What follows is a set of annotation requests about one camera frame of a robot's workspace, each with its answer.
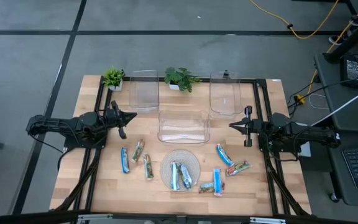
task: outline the blue wrapper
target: blue wrapper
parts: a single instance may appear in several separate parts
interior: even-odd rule
[[[186,166],[184,164],[180,164],[179,170],[183,185],[186,187],[186,189],[191,189],[191,177],[189,172],[187,171]]]
[[[226,152],[224,151],[223,147],[220,144],[216,145],[216,150],[219,154],[219,156],[221,157],[221,159],[223,160],[223,162],[228,165],[228,166],[233,166],[234,162],[230,159],[230,157],[226,154]]]
[[[122,165],[122,172],[125,174],[129,173],[128,154],[127,154],[127,149],[124,147],[122,147],[121,149],[121,165]]]
[[[180,190],[178,163],[172,162],[171,169],[172,169],[171,189],[174,191],[178,191],[178,190]]]
[[[222,180],[221,180],[221,170],[214,169],[214,188],[215,188],[215,196],[221,197],[223,195],[222,189]]]

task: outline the potted plant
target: potted plant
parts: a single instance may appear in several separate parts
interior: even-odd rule
[[[122,90],[122,78],[125,76],[124,71],[111,67],[104,73],[104,84],[112,91]]]
[[[175,70],[175,68],[169,67],[165,71],[165,83],[169,84],[171,90],[187,90],[191,93],[191,84],[199,82],[200,79],[191,76],[190,73],[187,68],[178,68],[178,70]]]

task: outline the wheel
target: wheel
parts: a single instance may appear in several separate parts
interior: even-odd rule
[[[336,197],[335,193],[329,194],[329,198],[335,203],[339,202],[339,199]]]

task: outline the clear plastic plate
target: clear plastic plate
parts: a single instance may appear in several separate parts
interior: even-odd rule
[[[209,141],[209,117],[205,111],[161,111],[158,139],[167,143],[197,144]]]
[[[243,111],[240,79],[236,72],[211,73],[209,105],[209,115],[214,119],[233,119]]]
[[[130,77],[130,106],[138,112],[158,111],[158,71],[134,71]]]

